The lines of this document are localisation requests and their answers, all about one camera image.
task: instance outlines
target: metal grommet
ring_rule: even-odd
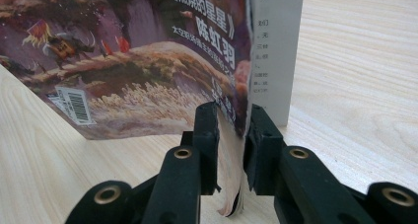
[[[190,149],[180,148],[174,152],[174,156],[179,159],[186,159],[191,156]]]
[[[299,158],[299,159],[306,159],[310,156],[310,154],[308,154],[305,150],[299,149],[299,148],[294,148],[292,150],[290,150],[290,155]]]
[[[108,204],[120,197],[119,186],[103,187],[95,195],[95,203],[97,204]]]
[[[385,187],[382,189],[382,193],[384,197],[398,205],[406,207],[415,205],[415,200],[411,195],[397,188]]]

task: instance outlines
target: wooden table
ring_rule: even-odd
[[[345,185],[389,181],[418,192],[418,0],[305,0],[288,144],[311,148]],[[92,186],[136,186],[179,136],[87,141],[0,69],[0,223],[63,223]],[[242,215],[202,223],[277,223],[247,191]]]

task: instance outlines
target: wood grain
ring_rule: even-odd
[[[288,144],[315,151],[343,183],[418,192],[418,0],[304,0]],[[136,186],[179,136],[86,141],[0,68],[0,223],[63,223],[93,185]],[[277,223],[245,192],[233,219],[203,197],[202,223]]]

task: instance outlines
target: black clamp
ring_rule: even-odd
[[[92,187],[70,213],[72,223],[200,223],[200,195],[217,186],[216,105],[196,110],[194,131],[166,154],[160,173],[132,188],[109,181]],[[418,223],[418,195],[392,183],[362,194],[341,184],[316,154],[287,146],[263,108],[252,107],[244,169],[257,195],[274,195],[280,223]]]

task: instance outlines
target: book cover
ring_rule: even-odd
[[[192,130],[216,101],[243,135],[247,0],[0,0],[0,64],[88,139]]]

